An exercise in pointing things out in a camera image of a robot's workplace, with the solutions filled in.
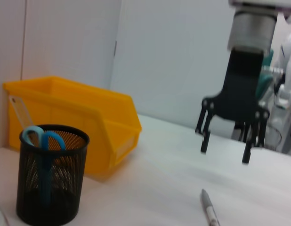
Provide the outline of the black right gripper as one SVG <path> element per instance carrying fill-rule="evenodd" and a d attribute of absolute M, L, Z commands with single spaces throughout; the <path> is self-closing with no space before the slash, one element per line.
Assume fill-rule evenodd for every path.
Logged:
<path fill-rule="evenodd" d="M 195 128 L 203 136 L 201 153 L 207 152 L 210 138 L 209 126 L 213 116 L 251 125 L 251 137 L 246 141 L 242 163 L 248 164 L 251 148 L 264 147 L 266 120 L 269 111 L 256 99 L 259 75 L 264 54 L 232 50 L 228 61 L 222 90 L 214 97 L 205 97 Z"/>

